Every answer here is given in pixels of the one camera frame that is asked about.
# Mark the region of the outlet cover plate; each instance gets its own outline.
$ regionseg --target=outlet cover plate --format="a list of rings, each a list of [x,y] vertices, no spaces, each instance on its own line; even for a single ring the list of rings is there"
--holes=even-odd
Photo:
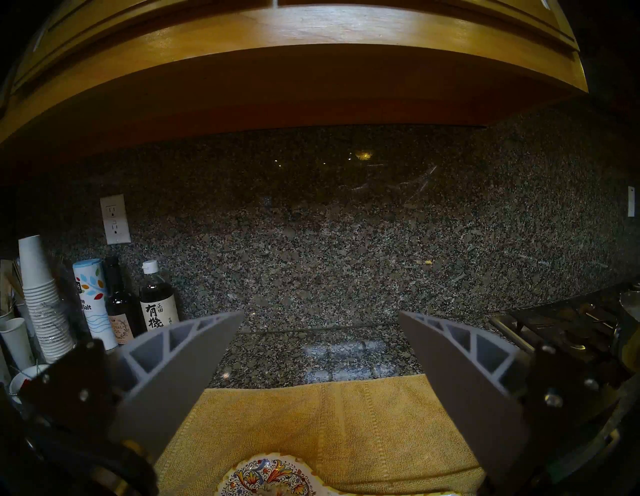
[[[124,208],[124,195],[100,198],[100,208],[107,244],[131,243],[127,211]]]
[[[636,216],[636,189],[633,186],[629,186],[629,206],[627,216]]]

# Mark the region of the wooden cabinet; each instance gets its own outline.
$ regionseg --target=wooden cabinet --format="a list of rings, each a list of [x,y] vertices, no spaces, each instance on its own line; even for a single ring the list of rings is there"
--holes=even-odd
[[[241,129],[490,124],[587,90],[546,2],[68,0],[4,86],[0,157],[37,169]]]

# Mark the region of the decorative plate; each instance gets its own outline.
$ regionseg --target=decorative plate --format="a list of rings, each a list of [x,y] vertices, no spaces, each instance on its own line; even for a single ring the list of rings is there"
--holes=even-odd
[[[288,454],[257,454],[229,470],[214,496],[337,496],[351,495],[327,486],[299,458]],[[424,496],[457,496],[429,493]]]

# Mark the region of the soy sauce bottle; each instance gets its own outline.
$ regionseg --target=soy sauce bottle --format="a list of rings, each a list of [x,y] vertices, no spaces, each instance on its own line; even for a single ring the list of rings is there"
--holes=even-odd
[[[140,286],[140,307],[147,330],[152,331],[179,322],[173,288],[160,277],[157,260],[144,262],[142,272],[145,279]]]
[[[111,288],[111,296],[104,300],[104,306],[107,309],[116,341],[118,344],[125,344],[143,332],[147,332],[142,321],[140,303],[124,287],[118,257],[104,259],[104,274],[107,278],[107,284]]]

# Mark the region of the stove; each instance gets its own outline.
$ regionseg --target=stove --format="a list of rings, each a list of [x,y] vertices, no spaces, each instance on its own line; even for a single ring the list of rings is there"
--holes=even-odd
[[[616,387],[631,375],[616,349],[620,326],[626,321],[620,294],[638,289],[637,283],[618,284],[568,300],[507,310],[494,315],[491,323],[528,354],[540,346],[561,350]]]

